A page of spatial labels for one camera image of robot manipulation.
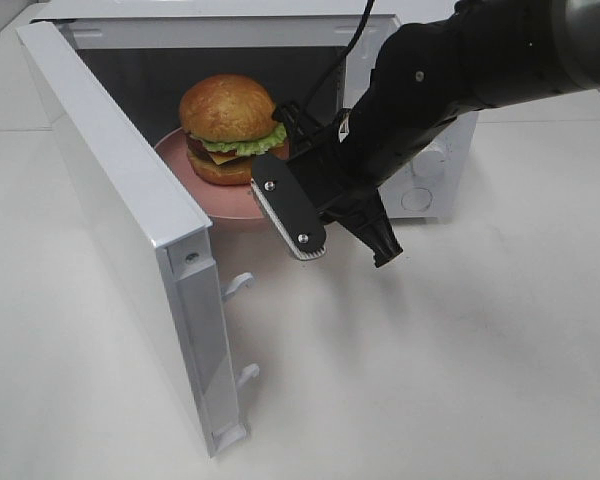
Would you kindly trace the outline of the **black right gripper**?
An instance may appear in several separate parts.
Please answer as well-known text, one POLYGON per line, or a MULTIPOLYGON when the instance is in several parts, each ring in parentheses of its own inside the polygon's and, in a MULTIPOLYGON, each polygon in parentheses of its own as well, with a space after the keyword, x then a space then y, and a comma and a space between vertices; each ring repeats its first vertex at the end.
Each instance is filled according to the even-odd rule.
POLYGON ((278 105, 273 118, 286 129, 290 165, 273 154, 256 156, 251 189, 297 260, 324 255, 326 232, 321 222, 338 221, 372 250, 374 265, 380 268, 403 249, 378 191, 364 186, 344 166, 338 133, 348 113, 342 109, 323 124, 301 112, 296 101, 278 105))

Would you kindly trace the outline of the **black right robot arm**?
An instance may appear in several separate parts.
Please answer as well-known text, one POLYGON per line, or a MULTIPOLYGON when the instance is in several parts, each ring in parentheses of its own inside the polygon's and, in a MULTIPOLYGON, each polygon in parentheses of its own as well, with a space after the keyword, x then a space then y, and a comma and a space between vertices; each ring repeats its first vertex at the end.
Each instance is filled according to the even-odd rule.
POLYGON ((290 156, 258 156, 251 187, 295 258, 322 256, 335 222, 383 266, 402 249, 379 189, 457 117, 599 88, 600 1, 459 1, 389 36, 366 91, 330 123, 279 106, 290 156))

